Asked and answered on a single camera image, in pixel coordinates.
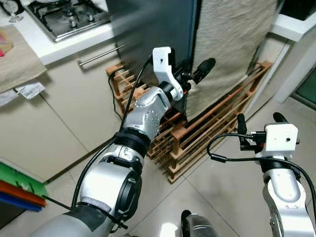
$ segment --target tile floor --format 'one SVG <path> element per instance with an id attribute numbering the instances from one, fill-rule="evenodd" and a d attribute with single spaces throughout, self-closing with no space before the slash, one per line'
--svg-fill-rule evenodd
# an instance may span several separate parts
<path id="1" fill-rule="evenodd" d="M 300 164 L 316 184 L 316 112 L 289 98 L 280 105 L 269 101 L 247 123 L 248 131 L 262 130 L 265 123 L 273 122 L 272 114 L 279 111 L 299 128 L 301 144 L 294 161 Z M 216 153 L 232 158 L 251 157 L 252 152 L 241 152 L 237 139 L 222 142 Z M 57 180 L 47 185 L 49 194 L 67 205 L 80 171 L 87 161 L 77 165 Z M 267 237 L 272 236 L 269 212 L 262 197 L 260 166 L 252 162 L 218 163 L 207 157 L 169 184 L 161 171 L 147 160 L 143 170 L 143 188 L 136 214 L 127 221 L 128 232 L 139 237 L 181 236 L 179 228 L 182 210 L 189 209 L 207 217 L 219 236 Z M 308 210 L 312 212 L 311 195 L 307 191 Z M 48 203 L 42 212 L 25 212 L 5 228 L 0 237 L 24 237 L 52 217 L 66 210 Z M 121 237 L 126 231 L 111 235 Z"/>

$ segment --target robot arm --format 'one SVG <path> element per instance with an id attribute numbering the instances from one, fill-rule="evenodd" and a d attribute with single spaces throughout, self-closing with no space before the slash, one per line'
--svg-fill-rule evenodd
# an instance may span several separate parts
<path id="1" fill-rule="evenodd" d="M 170 47 L 153 50 L 154 72 L 159 85 L 153 86 L 135 103 L 126 117 L 124 130 L 103 153 L 101 161 L 86 174 L 80 202 L 76 207 L 47 222 L 33 237 L 103 237 L 115 224 L 126 228 L 138 205 L 141 173 L 149 144 L 173 100 L 183 97 L 181 85 L 173 77 L 168 58 Z"/>

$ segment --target gas stove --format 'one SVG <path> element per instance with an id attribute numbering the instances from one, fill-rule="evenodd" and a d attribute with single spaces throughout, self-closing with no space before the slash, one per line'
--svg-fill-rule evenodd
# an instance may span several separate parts
<path id="1" fill-rule="evenodd" d="M 26 10 L 55 42 L 110 22 L 110 15 L 91 0 L 32 2 Z"/>

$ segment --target beige towel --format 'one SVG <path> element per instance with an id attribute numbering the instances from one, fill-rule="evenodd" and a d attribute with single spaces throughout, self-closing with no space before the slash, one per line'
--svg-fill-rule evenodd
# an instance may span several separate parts
<path id="1" fill-rule="evenodd" d="M 0 27 L 13 42 L 13 48 L 0 57 L 0 93 L 38 77 L 46 67 L 13 26 Z"/>
<path id="2" fill-rule="evenodd" d="M 188 120 L 196 117 L 246 74 L 275 15 L 276 0 L 204 0 L 197 30 L 193 71 L 205 59 L 216 65 L 187 99 Z"/>

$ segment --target paper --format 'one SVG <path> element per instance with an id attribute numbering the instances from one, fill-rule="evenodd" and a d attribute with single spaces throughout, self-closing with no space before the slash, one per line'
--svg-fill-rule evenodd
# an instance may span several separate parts
<path id="1" fill-rule="evenodd" d="M 0 106 L 3 106 L 9 103 L 11 100 L 18 97 L 14 90 L 7 90 L 3 93 L 0 93 Z"/>
<path id="2" fill-rule="evenodd" d="M 30 100 L 45 90 L 45 86 L 43 86 L 37 80 L 32 80 L 25 85 L 16 87 L 15 90 L 18 92 L 18 94 L 21 94 Z"/>

